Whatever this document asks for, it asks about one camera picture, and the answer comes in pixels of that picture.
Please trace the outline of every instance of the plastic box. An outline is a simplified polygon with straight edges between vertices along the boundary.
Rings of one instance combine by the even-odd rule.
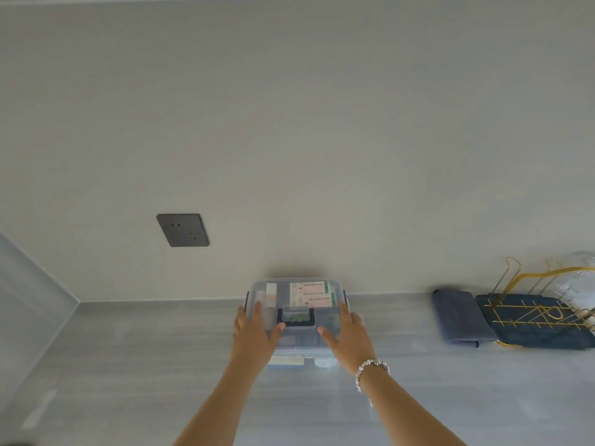
[[[250,320],[257,301],[262,303],[262,319],[267,332],[279,322],[286,323],[275,355],[333,356],[316,329],[323,326],[335,335],[341,331],[339,304],[347,303],[347,300],[338,282],[308,278],[257,282],[246,296],[246,315]]]

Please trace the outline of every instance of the silver bracelet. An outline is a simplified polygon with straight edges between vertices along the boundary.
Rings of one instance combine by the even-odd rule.
[[[365,362],[362,363],[362,365],[359,367],[358,373],[355,375],[355,386],[358,387],[358,391],[362,392],[362,387],[359,385],[359,377],[362,375],[362,371],[364,370],[364,368],[368,365],[374,365],[374,366],[381,366],[383,367],[386,372],[389,373],[390,375],[390,371],[389,371],[389,365],[387,365],[384,361],[378,361],[378,360],[366,360]]]

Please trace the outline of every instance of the person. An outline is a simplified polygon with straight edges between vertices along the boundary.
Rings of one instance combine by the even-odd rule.
[[[270,336],[262,322],[258,302],[252,322],[241,306],[233,326],[231,358],[215,390],[184,428],[174,446],[231,446],[248,393],[271,359],[285,324]],[[377,360],[361,318],[341,304],[341,331],[337,338],[318,328],[345,370],[355,377],[367,360]],[[374,405],[394,446],[465,446],[455,434],[426,411],[381,366],[368,365],[359,377],[361,389]]]

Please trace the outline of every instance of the folded towel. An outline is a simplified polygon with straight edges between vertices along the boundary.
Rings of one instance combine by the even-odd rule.
[[[498,339],[470,292],[450,288],[435,290],[432,303],[442,335],[449,343],[479,347],[481,343]]]

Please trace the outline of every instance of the electrical outlet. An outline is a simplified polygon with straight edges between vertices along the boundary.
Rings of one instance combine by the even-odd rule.
[[[160,214],[157,222],[171,247],[207,247],[209,238],[200,214]]]

